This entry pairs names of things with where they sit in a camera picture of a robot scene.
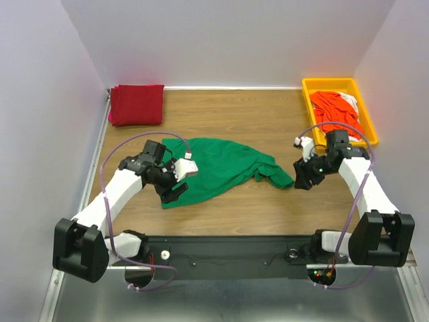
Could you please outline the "green t shirt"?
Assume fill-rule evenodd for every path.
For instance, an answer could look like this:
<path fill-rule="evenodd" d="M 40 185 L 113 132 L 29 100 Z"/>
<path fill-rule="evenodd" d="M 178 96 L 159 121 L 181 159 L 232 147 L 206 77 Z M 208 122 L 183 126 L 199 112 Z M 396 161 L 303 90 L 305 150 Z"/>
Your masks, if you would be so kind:
<path fill-rule="evenodd" d="M 163 209 L 203 203 L 254 178 L 277 189 L 290 189 L 294 179 L 275 158 L 231 140 L 194 138 L 188 141 L 198 174 L 185 178 L 188 189 Z"/>

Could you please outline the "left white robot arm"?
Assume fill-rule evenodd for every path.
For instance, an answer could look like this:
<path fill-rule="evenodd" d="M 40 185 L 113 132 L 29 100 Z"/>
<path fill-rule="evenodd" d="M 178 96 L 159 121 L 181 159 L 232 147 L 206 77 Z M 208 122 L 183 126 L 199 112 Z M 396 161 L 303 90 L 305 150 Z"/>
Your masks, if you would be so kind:
<path fill-rule="evenodd" d="M 184 179 L 198 172 L 192 152 L 164 160 L 168 148 L 146 141 L 143 150 L 120 161 L 108 184 L 72 219 L 61 219 L 54 228 L 52 265 L 55 269 L 88 282 L 101 279 L 117 262 L 158 269 L 147 237 L 136 231 L 113 235 L 113 220 L 145 186 L 152 185 L 163 204 L 177 201 L 188 185 Z"/>

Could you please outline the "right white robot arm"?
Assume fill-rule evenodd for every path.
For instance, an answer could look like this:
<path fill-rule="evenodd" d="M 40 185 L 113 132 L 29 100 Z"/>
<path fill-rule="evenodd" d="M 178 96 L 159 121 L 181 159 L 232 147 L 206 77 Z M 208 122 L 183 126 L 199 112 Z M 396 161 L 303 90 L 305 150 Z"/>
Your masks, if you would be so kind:
<path fill-rule="evenodd" d="M 402 267 L 407 260 L 415 228 L 410 214 L 401 213 L 389 200 L 373 173 L 367 150 L 349 142 L 347 131 L 336 129 L 326 137 L 326 153 L 319 156 L 312 138 L 296 137 L 302 157 L 294 162 L 295 188 L 310 190 L 326 175 L 339 174 L 353 198 L 351 213 L 359 222 L 352 233 L 319 230 L 316 251 L 332 253 L 359 266 Z"/>

